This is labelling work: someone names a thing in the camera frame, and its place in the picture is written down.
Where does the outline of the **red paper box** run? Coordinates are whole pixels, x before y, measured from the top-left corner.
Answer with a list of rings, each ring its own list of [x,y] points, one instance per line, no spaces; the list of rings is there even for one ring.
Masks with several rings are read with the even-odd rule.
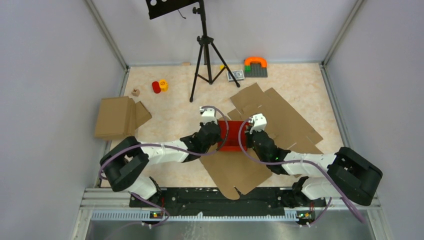
[[[247,123],[242,125],[243,121],[230,120],[228,121],[228,135],[225,143],[220,141],[217,143],[218,151],[220,152],[241,152],[242,149],[247,150],[247,137],[245,130]]]

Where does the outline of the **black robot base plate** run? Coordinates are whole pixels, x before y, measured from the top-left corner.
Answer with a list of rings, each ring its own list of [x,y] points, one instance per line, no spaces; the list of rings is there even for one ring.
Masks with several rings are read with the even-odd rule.
[[[291,189],[280,187],[256,187],[239,199],[226,198],[218,188],[208,187],[169,187],[161,190],[160,196],[153,201],[165,208],[172,217],[261,217],[282,216],[285,209],[297,207],[325,207],[325,199],[310,200]]]

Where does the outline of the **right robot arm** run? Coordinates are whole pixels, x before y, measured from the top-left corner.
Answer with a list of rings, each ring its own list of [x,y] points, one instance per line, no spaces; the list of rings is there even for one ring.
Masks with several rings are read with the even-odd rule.
[[[349,147],[335,153],[299,153],[278,147],[265,131],[244,134],[257,162],[276,175],[301,176],[293,186],[293,200],[299,206],[320,198],[369,206],[383,177],[377,166]]]

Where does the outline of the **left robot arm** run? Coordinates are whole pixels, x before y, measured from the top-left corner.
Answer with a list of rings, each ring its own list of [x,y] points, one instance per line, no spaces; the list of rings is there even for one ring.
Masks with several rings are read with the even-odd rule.
[[[142,175],[144,168],[197,160],[221,140],[221,128],[214,121],[202,123],[199,131],[170,142],[141,143],[129,136],[100,160],[100,173],[114,192],[137,194],[147,206],[154,207],[160,202],[160,188],[152,177]]]

